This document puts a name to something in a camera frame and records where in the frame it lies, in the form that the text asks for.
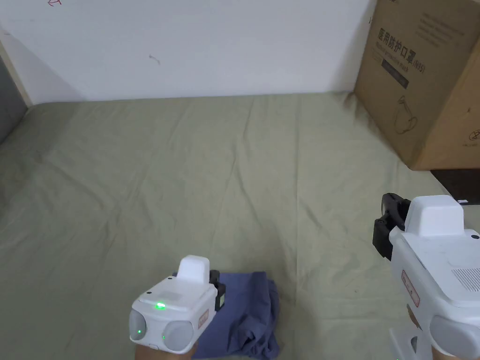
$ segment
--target white plastic housing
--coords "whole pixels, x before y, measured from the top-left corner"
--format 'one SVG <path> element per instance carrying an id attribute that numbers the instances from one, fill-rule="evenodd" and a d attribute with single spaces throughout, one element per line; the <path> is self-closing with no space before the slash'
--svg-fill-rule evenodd
<path id="1" fill-rule="evenodd" d="M 144 337 L 130 340 L 174 354 L 188 352 L 215 316 L 217 289 L 209 284 L 208 259 L 189 255 L 169 276 L 135 300 L 146 322 Z"/>
<path id="2" fill-rule="evenodd" d="M 423 334 L 446 355 L 431 334 L 435 316 L 480 328 L 478 236 L 464 229 L 463 208 L 447 195 L 413 199 L 405 231 L 395 227 L 389 235 L 393 277 Z"/>

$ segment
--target blue cloth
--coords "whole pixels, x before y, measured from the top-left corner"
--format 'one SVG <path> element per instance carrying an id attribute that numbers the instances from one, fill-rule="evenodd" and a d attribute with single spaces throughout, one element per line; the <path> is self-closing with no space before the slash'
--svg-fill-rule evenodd
<path id="1" fill-rule="evenodd" d="M 279 346 L 274 329 L 279 312 L 278 291 L 266 273 L 220 274 L 225 305 L 200 336 L 194 359 L 228 355 L 274 359 Z"/>

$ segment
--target sticker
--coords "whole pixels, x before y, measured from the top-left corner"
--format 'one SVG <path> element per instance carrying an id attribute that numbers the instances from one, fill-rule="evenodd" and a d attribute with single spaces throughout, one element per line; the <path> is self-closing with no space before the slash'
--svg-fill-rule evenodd
<path id="1" fill-rule="evenodd" d="M 412 298 L 413 303 L 415 304 L 416 307 L 418 307 L 420 305 L 420 297 L 417 291 L 415 290 L 415 288 L 413 287 L 412 282 L 408 278 L 405 270 L 402 271 L 402 281 L 405 287 L 407 288 L 407 291 L 410 294 L 410 297 Z"/>
<path id="2" fill-rule="evenodd" d="M 200 316 L 200 319 L 198 319 L 198 328 L 200 329 L 203 324 L 205 324 L 208 320 L 208 309 L 207 311 L 204 312 L 202 316 Z"/>

